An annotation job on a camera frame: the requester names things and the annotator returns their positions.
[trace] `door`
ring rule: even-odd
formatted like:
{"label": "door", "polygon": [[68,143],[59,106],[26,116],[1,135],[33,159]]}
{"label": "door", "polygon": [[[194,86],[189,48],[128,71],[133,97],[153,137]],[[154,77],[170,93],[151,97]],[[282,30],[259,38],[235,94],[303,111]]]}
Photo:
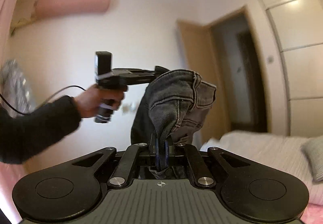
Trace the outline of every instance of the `door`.
{"label": "door", "polygon": [[201,129],[202,142],[212,137],[220,139],[230,131],[230,119],[211,31],[186,21],[178,21],[177,24],[189,68],[199,73],[204,81],[217,86],[216,101]]}
{"label": "door", "polygon": [[256,54],[255,44],[250,31],[239,33],[237,38],[249,87],[249,102],[252,124],[251,128],[248,130],[255,132],[267,132],[264,86],[261,78],[261,71]]}

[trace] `handheld controller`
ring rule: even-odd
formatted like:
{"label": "handheld controller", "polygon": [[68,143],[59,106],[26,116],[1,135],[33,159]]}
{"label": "handheld controller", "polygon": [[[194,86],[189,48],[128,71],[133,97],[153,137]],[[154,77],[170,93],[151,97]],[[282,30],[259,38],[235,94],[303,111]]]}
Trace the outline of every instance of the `handheld controller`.
{"label": "handheld controller", "polygon": [[[134,68],[111,69],[112,53],[96,52],[96,84],[101,89],[119,89],[128,85],[150,83],[159,75],[168,70],[155,66],[155,70],[143,70]],[[113,114],[112,105],[114,100],[104,101],[95,117],[96,123],[108,123]]]}

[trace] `white wardrobe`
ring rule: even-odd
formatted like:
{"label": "white wardrobe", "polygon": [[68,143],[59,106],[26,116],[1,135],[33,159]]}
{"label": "white wardrobe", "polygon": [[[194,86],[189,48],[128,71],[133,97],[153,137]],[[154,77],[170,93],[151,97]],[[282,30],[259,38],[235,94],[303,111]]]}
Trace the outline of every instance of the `white wardrobe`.
{"label": "white wardrobe", "polygon": [[290,134],[323,135],[323,0],[261,0],[280,47]]}

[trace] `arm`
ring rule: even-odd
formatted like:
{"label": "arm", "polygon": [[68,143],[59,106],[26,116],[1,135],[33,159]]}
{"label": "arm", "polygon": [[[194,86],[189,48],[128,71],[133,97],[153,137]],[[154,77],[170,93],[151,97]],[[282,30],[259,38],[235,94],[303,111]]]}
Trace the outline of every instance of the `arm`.
{"label": "arm", "polygon": [[103,99],[115,100],[112,108],[117,110],[126,90],[94,85],[75,98],[63,96],[18,118],[11,118],[0,105],[0,161],[21,164],[57,143],[79,127],[81,118],[95,116]]}
{"label": "arm", "polygon": [[0,108],[0,161],[21,164],[79,127],[73,98],[63,96],[30,115],[11,118]]}

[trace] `pink blanket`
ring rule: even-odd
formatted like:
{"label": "pink blanket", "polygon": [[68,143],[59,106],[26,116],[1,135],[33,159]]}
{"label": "pink blanket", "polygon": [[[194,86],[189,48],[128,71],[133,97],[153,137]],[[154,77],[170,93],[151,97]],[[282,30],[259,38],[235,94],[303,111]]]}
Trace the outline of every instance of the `pink blanket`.
{"label": "pink blanket", "polygon": [[301,220],[305,224],[322,224],[323,223],[323,206],[308,204]]}

